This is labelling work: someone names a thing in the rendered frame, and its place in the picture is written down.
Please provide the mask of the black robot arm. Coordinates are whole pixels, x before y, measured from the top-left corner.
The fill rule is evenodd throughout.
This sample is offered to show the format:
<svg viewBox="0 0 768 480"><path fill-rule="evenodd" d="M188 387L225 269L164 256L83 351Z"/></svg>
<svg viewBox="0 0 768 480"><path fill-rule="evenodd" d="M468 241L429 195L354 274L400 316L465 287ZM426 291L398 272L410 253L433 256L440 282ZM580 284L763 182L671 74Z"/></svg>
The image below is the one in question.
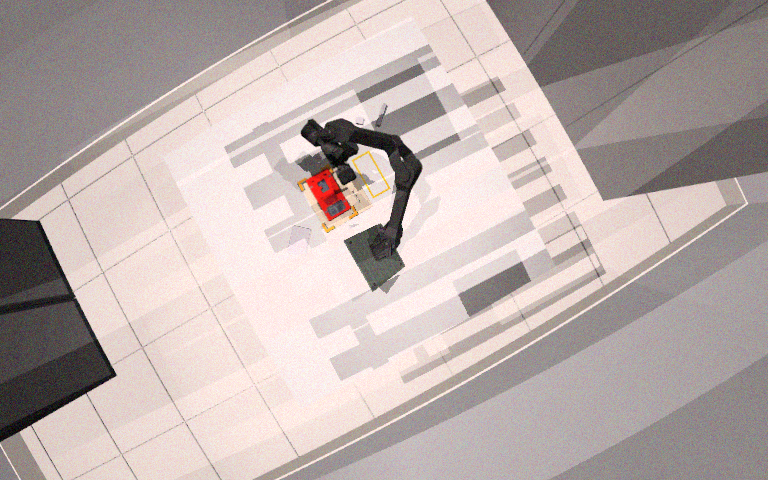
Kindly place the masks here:
<svg viewBox="0 0 768 480"><path fill-rule="evenodd" d="M369 248L376 261L385 256L391 257L400 245L403 235L402 221L411 190L423 170L421 162L398 135L359 128L344 118L328 121L324 128L314 119L308 120L301 130L301 135L311 145L321 146L329 160L336 160L343 153L345 162L348 161L348 158L358 153L357 144L386 152L395 172L397 190L390 220L381 229L381 239L373 242Z"/></svg>

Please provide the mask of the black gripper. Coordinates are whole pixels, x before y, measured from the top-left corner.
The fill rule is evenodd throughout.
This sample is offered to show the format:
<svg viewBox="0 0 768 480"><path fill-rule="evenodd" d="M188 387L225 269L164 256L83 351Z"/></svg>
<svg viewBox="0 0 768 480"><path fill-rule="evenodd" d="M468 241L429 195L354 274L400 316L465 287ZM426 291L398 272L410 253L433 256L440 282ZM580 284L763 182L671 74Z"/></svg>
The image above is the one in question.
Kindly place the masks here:
<svg viewBox="0 0 768 480"><path fill-rule="evenodd" d="M350 167L350 165L344 163L345 160L343 157L344 157L344 154L342 153L339 156L339 158L336 160L329 160L328 158L327 159L330 162L332 168L336 167L337 170L335 171L335 174L337 174L337 177L340 183L342 185L345 185L351 182L352 180L356 179L357 176L353 171L353 169Z"/></svg>

